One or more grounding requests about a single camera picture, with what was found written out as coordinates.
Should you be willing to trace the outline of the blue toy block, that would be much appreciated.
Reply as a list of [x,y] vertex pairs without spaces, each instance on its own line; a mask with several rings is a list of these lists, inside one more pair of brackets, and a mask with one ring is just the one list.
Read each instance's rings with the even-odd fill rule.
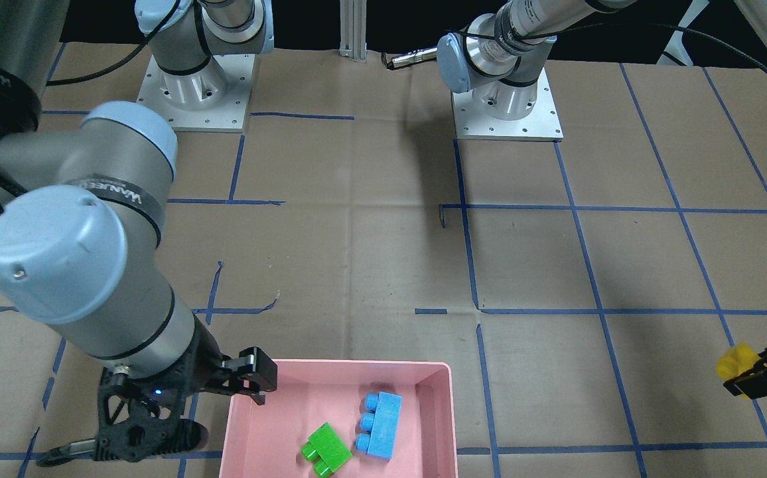
[[378,459],[392,460],[403,397],[389,392],[366,395],[364,412],[360,416],[360,432],[354,448]]

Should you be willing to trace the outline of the yellow toy block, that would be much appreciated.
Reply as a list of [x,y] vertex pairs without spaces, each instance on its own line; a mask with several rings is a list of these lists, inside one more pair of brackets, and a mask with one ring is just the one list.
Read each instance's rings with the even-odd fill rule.
[[760,359],[762,357],[753,348],[745,343],[738,343],[717,360],[715,372],[725,386],[729,379],[736,378],[742,373],[747,372]]

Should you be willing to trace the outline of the brown paper table cover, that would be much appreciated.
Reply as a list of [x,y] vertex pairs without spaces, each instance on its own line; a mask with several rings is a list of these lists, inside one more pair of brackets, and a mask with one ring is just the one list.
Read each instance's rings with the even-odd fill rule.
[[464,477],[767,477],[767,77],[547,65],[563,140],[458,140],[434,64],[259,59],[179,133],[163,274],[227,354],[444,361]]

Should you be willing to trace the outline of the green toy block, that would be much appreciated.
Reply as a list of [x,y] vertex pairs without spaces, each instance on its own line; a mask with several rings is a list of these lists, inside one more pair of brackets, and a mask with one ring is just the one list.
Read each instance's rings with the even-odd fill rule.
[[317,477],[330,477],[350,462],[353,453],[331,424],[325,422],[308,436],[301,456],[312,465]]

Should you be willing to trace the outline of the pink plastic box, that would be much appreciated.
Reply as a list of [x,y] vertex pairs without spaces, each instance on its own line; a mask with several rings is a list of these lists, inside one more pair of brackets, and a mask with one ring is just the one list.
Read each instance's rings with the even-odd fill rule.
[[392,459],[354,451],[338,477],[456,477],[451,369],[443,362],[278,360],[278,387],[264,406],[234,396],[228,414],[222,477],[313,477],[301,454],[308,436],[331,424],[349,447],[367,394],[403,399]]

